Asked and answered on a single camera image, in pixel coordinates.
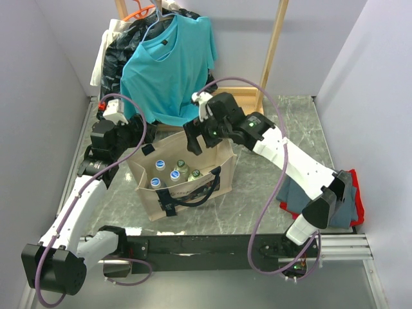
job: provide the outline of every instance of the bag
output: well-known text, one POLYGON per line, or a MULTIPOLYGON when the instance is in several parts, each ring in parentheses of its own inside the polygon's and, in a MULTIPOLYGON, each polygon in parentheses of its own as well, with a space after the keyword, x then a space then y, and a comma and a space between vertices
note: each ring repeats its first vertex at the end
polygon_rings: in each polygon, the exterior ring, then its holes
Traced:
POLYGON ((151 221, 164 216, 175 216, 178 211, 188 207, 197 207, 210 198, 232 190, 236 155, 228 140, 223 140, 216 147, 206 148, 201 136, 198 141, 203 153, 196 156, 188 152, 184 131, 171 135, 159 142, 143 146, 127 160, 127 164, 138 184, 136 192, 151 221), (180 159, 193 169, 203 174, 201 178, 181 183, 167 189, 149 188, 152 167, 157 160, 165 160, 173 165, 180 159))

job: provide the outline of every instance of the bag handle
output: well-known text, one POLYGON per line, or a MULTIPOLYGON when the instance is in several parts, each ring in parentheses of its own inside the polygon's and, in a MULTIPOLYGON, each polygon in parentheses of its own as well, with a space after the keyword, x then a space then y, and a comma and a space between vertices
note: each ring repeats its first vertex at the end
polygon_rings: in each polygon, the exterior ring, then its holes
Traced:
POLYGON ((184 201, 179 201, 176 200, 175 198, 172 198, 172 196, 170 195, 170 192, 168 189, 160 189, 160 190, 156 190, 156 193, 158 194, 160 201, 163 203, 165 202, 165 204, 167 205, 181 205, 181 206, 187 206, 187 207, 197 207, 200 206, 202 204, 204 204, 212 195, 212 193, 214 192, 215 188, 218 185, 219 182, 219 177, 220 177, 220 172, 221 172, 221 167, 218 166, 216 168, 214 168, 213 170, 211 170, 211 174, 214 175, 214 179, 212 182, 212 185, 208 191, 208 193, 200 200, 197 201, 195 203, 186 203, 184 201))

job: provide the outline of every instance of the wooden clothes rack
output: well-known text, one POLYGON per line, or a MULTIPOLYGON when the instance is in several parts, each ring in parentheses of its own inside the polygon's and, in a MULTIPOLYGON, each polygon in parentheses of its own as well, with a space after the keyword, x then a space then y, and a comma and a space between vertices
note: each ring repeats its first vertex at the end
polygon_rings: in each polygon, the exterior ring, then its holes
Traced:
MULTIPOLYGON (((127 17, 126 0, 115 0, 117 11, 121 19, 127 17)), ((263 66, 262 76, 259 85, 265 89, 269 78, 270 69, 272 67, 273 59, 275 56, 275 51, 277 47, 277 42, 279 41, 279 36, 283 27, 283 21, 285 20, 286 9, 288 8, 289 0, 279 0, 279 5, 277 7, 276 19, 273 25, 272 35, 270 37, 268 52, 265 59, 265 64, 263 66)), ((258 91, 255 87, 219 87, 214 94, 221 92, 231 93, 236 102, 240 107, 242 107, 245 114, 250 114, 254 111, 263 113, 262 100, 263 93, 258 91)), ((176 131, 181 130, 181 127, 171 127, 162 126, 159 127, 162 131, 176 131)))

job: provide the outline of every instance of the gray folded cloth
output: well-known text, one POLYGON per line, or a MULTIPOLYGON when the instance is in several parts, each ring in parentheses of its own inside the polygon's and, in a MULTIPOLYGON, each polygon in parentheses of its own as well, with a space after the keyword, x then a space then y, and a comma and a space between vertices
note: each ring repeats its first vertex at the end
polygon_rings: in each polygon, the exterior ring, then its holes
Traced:
MULTIPOLYGON (((337 203, 335 214, 331 217, 329 226, 348 229, 351 221, 358 220, 358 214, 355 205, 356 188, 352 186, 344 197, 344 202, 337 203)), ((276 199, 287 203, 287 210, 297 214, 308 205, 310 198, 302 188, 289 176, 283 182, 282 188, 277 193, 276 199)))

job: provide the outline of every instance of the black garment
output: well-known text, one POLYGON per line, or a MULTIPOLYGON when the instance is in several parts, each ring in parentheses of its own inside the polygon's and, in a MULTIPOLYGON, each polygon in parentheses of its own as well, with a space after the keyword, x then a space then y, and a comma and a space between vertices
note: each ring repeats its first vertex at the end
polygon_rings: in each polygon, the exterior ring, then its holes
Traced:
MULTIPOLYGON (((176 14, 189 17, 191 19, 197 19, 200 17, 199 14, 190 12, 181 8, 177 11, 173 11, 176 14)), ((172 11, 163 9, 163 14, 169 14, 172 11)), ((103 70, 102 70, 102 80, 100 86, 100 97, 108 93, 120 93, 120 79, 123 74, 123 67, 126 65, 128 60, 131 58, 140 41, 142 40, 144 34, 151 24, 157 20, 156 12, 147 16, 144 19, 138 19, 133 24, 130 25, 129 29, 124 31, 120 37, 115 39, 106 49, 106 55, 104 56, 103 70)), ((172 23, 173 19, 166 19, 152 29, 146 35, 146 40, 153 39, 160 35, 169 25, 172 23)), ((206 84, 214 81, 212 73, 209 72, 206 84)), ((217 85, 213 85, 208 88, 207 91, 212 93, 217 90, 217 85)))

